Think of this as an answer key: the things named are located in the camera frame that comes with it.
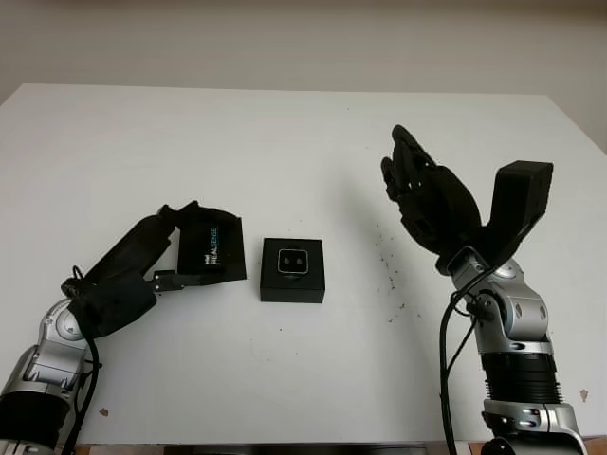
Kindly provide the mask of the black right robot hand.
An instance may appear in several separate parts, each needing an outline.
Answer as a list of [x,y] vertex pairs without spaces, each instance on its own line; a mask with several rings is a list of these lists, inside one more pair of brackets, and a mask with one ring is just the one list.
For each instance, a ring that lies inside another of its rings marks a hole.
[[478,206],[468,188],[438,165],[403,126],[392,131],[393,153],[380,163],[389,199],[413,239],[437,256],[436,268],[449,276],[457,256],[480,229]]

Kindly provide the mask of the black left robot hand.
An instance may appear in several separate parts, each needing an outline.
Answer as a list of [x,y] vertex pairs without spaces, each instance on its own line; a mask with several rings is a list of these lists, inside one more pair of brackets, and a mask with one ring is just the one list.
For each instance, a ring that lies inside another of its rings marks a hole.
[[99,284],[133,273],[144,278],[178,233],[175,270],[157,270],[145,281],[155,292],[177,291],[247,278],[242,219],[192,201],[181,209],[165,205],[136,223],[85,275]]

